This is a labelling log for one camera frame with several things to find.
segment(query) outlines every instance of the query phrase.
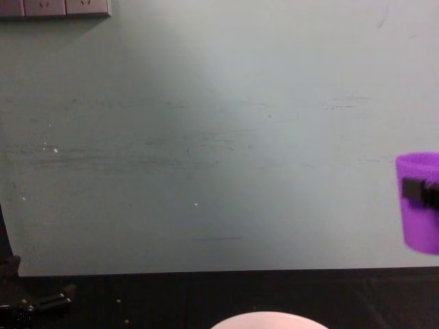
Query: power socket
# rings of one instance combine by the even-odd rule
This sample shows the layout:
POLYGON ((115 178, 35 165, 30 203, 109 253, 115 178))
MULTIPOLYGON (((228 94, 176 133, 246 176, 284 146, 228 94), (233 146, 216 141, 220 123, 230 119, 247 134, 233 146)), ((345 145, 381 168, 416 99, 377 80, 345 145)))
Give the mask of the power socket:
POLYGON ((25 16, 23 0, 0 0, 0 17, 25 16))
POLYGON ((111 0, 66 0, 68 15, 110 16, 111 0))
POLYGON ((25 16, 65 16, 64 0, 24 0, 25 16))

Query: wall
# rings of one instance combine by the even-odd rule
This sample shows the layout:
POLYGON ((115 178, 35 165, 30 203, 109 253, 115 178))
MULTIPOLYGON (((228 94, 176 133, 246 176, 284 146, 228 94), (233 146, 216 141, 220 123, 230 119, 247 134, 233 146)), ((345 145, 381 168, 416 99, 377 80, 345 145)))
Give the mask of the wall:
POLYGON ((394 179, 438 146, 437 1, 113 11, 0 24, 23 275, 439 265, 404 246, 394 179))

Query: purple cup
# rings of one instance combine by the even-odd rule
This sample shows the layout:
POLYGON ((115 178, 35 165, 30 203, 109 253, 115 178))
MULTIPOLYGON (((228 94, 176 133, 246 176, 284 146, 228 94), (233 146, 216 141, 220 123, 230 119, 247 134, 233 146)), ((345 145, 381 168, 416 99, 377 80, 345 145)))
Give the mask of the purple cup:
POLYGON ((439 210, 403 197, 403 179, 439 183, 439 153, 411 153, 396 158, 405 243, 419 252, 439 254, 439 210))

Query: white bowl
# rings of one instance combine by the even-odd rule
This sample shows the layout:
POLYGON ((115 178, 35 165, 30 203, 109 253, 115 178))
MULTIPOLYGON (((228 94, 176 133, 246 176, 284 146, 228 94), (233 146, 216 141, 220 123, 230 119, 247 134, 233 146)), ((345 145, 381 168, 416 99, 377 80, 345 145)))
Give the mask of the white bowl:
POLYGON ((254 312, 224 320, 212 329, 328 329, 298 315, 278 312, 254 312))

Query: black tabletop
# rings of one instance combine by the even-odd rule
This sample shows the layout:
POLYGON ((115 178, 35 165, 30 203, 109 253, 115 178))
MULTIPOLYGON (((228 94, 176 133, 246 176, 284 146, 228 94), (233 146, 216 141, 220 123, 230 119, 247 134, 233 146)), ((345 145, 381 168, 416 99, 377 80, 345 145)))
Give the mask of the black tabletop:
POLYGON ((78 286, 66 317, 37 328, 209 329, 263 310, 330 329, 439 328, 439 269, 167 273, 22 278, 34 295, 78 286))

